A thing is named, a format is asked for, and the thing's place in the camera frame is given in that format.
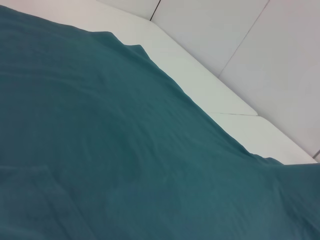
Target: teal fabric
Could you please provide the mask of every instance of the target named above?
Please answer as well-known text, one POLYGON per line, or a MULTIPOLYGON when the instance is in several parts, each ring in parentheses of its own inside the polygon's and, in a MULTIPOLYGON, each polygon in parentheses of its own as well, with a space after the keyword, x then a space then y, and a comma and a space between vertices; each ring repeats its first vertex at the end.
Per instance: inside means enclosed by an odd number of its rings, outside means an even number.
POLYGON ((0 7, 0 110, 1 240, 320 239, 318 164, 249 153, 110 32, 0 7))

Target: white wall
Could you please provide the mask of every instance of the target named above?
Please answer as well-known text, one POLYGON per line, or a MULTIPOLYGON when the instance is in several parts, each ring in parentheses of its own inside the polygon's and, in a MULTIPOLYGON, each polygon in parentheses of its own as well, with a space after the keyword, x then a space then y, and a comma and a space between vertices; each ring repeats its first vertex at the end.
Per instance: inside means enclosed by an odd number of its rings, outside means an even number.
POLYGON ((101 3, 150 20, 159 0, 98 0, 101 3))
POLYGON ((161 0, 152 22, 218 76, 268 0, 161 0))
POLYGON ((319 0, 271 0, 220 75, 311 156, 320 149, 319 24, 319 0))

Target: white table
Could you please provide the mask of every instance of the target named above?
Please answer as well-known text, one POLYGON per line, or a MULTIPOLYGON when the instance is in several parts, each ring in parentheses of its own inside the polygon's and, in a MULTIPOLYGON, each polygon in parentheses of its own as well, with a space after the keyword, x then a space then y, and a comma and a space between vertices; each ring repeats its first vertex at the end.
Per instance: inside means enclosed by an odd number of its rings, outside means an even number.
POLYGON ((87 31, 112 32, 126 45, 142 45, 205 112, 257 115, 153 22, 96 0, 0 0, 0 4, 87 31))
POLYGON ((316 161, 260 116, 209 114, 209 116, 250 153, 290 164, 313 164, 316 161))

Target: white surface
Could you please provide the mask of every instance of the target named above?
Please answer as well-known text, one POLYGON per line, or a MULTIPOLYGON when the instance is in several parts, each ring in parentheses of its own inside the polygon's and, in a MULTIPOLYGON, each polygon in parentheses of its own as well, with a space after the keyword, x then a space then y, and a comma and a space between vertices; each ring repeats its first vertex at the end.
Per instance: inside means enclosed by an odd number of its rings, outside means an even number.
POLYGON ((209 115, 252 154, 274 158, 286 165, 316 163, 292 140, 260 116, 209 115))
POLYGON ((154 13, 159 0, 98 0, 117 9, 149 20, 154 13))
POLYGON ((0 0, 0 4, 88 31, 109 31, 127 45, 140 44, 207 113, 257 113, 154 23, 96 0, 0 0))
POLYGON ((320 149, 319 23, 319 0, 271 0, 220 75, 311 156, 320 149))
POLYGON ((161 0, 152 21, 218 76, 268 0, 161 0))

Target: white panel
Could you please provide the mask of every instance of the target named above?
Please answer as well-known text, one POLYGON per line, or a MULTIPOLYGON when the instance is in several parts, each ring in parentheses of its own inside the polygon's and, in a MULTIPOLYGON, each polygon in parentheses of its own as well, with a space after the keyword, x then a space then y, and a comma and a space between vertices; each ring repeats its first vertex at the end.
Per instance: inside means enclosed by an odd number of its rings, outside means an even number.
POLYGON ((98 1, 148 20, 151 18, 159 2, 159 0, 98 0, 98 1))
POLYGON ((218 76, 268 0, 162 0, 152 21, 218 76))
POLYGON ((220 75, 311 156, 320 148, 319 23, 319 0, 271 0, 220 75))
POLYGON ((274 158, 286 165, 316 163, 279 129, 260 116, 209 115, 252 154, 274 158))
POLYGON ((257 113, 154 23, 96 0, 0 0, 0 4, 87 31, 109 31, 150 58, 207 113, 257 113))

